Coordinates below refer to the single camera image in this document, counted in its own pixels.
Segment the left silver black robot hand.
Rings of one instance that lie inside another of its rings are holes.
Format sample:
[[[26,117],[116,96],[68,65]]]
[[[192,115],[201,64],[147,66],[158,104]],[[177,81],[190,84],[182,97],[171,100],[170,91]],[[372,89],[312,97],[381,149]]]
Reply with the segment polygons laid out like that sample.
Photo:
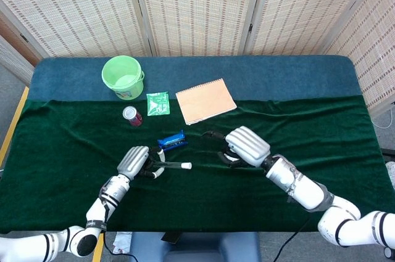
[[[121,162],[118,164],[117,171],[128,178],[134,180],[135,177],[156,179],[163,172],[164,168],[160,167],[157,171],[152,172],[144,167],[145,163],[149,159],[149,147],[147,146],[135,146],[132,147],[123,157]]]

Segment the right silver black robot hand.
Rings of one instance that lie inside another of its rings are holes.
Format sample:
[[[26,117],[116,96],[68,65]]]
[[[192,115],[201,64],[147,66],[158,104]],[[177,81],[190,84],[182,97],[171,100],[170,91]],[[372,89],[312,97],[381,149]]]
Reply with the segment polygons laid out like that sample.
[[[240,126],[227,135],[212,130],[206,131],[202,137],[214,137],[226,142],[227,147],[217,155],[230,168],[241,168],[248,165],[255,168],[270,168],[273,165],[270,145],[245,126]],[[229,165],[224,157],[225,154],[240,158],[241,162]]]

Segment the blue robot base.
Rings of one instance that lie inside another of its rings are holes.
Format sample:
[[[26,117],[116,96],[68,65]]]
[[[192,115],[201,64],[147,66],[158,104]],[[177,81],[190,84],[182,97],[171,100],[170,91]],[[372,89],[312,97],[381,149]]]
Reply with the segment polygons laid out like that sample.
[[[256,232],[183,232],[176,244],[164,232],[134,232],[130,262],[261,262]]]

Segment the blue cookie packet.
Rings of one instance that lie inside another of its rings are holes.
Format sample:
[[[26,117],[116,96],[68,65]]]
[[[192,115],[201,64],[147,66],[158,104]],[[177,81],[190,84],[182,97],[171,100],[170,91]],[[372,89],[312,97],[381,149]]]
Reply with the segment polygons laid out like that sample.
[[[163,139],[158,139],[157,143],[159,148],[161,148],[164,152],[166,152],[168,150],[172,150],[174,148],[184,146],[188,142],[186,141],[186,137],[183,130],[180,130],[178,133],[174,135],[165,137]]]

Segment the red drink can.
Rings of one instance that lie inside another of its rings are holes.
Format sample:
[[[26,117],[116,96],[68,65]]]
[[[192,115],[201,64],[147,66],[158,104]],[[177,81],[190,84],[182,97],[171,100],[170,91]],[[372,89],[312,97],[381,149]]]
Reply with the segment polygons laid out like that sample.
[[[132,126],[138,127],[143,124],[143,118],[139,111],[133,106],[127,106],[123,109],[122,115]]]

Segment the cream spiral notebook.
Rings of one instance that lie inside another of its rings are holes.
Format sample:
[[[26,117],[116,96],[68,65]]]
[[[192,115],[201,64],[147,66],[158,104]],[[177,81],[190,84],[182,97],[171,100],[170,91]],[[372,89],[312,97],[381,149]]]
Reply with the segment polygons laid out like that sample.
[[[187,125],[237,108],[222,78],[179,91],[176,98]]]

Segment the green white sachet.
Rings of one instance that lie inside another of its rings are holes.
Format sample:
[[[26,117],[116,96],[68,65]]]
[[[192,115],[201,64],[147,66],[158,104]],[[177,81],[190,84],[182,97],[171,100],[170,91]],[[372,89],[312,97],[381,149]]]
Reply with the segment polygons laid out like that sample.
[[[146,94],[148,102],[148,116],[169,115],[170,103],[168,92],[156,92]]]

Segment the blue table cover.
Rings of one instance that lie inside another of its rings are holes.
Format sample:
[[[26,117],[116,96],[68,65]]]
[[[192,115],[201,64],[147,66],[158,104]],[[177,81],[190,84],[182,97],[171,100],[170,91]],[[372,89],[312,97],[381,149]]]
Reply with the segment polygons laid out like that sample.
[[[49,101],[117,100],[102,81],[106,57],[43,59],[28,98]],[[361,93],[352,61],[339,55],[138,57],[143,93],[176,92],[223,79],[234,100],[295,100]]]

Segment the dark green velvet cloth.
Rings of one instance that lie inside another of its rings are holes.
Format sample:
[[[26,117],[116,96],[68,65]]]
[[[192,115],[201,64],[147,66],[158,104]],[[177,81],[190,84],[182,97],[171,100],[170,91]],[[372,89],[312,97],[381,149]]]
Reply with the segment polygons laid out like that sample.
[[[361,96],[242,100],[235,110],[191,126],[177,101],[170,104],[169,115],[144,117],[134,127],[122,116],[122,101],[26,101],[0,179],[0,233],[84,226],[128,149],[154,146],[179,131],[188,143],[167,157],[191,162],[192,169],[135,179],[109,230],[295,231],[308,220],[307,229],[315,231],[320,213],[288,203],[258,168],[227,167],[217,156],[223,142],[204,137],[242,125],[362,214],[395,212],[395,191]]]

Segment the crumpled white paper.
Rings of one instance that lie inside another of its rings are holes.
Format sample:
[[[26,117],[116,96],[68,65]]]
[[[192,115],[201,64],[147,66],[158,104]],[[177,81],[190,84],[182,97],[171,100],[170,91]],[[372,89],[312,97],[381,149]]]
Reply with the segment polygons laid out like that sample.
[[[130,252],[132,232],[117,232],[113,241],[112,253],[127,254]]]

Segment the flat black object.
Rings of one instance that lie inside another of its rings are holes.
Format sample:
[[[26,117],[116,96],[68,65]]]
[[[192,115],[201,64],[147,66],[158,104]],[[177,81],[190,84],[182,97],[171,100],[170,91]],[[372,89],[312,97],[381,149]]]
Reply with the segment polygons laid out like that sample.
[[[161,241],[167,242],[170,244],[176,244],[178,240],[180,239],[182,233],[178,231],[172,231],[172,232],[165,232],[161,238]]]

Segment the light green plastic bucket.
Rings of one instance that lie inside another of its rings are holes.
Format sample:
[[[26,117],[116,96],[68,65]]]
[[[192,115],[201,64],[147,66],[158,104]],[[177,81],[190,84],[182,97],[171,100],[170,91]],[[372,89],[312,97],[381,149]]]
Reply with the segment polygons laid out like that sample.
[[[133,57],[120,55],[109,59],[101,72],[103,83],[123,100],[133,100],[144,89],[144,72]]]

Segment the woven bamboo screen panel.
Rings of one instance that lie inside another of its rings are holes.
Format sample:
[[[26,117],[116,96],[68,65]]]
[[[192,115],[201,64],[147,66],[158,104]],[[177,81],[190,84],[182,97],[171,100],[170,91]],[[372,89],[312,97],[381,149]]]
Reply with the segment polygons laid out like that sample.
[[[352,0],[256,0],[249,55],[316,54]]]
[[[151,55],[138,0],[0,0],[0,12],[41,58]]]
[[[352,0],[322,52],[354,64],[365,104],[375,118],[395,102],[395,0]]]
[[[138,0],[153,56],[241,55],[255,0]]]

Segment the grey woven panel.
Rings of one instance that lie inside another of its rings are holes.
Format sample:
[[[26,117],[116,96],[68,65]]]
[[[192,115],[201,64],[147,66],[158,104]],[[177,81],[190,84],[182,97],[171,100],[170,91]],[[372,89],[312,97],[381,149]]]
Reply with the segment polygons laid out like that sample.
[[[29,87],[34,66],[0,35],[0,65]]]

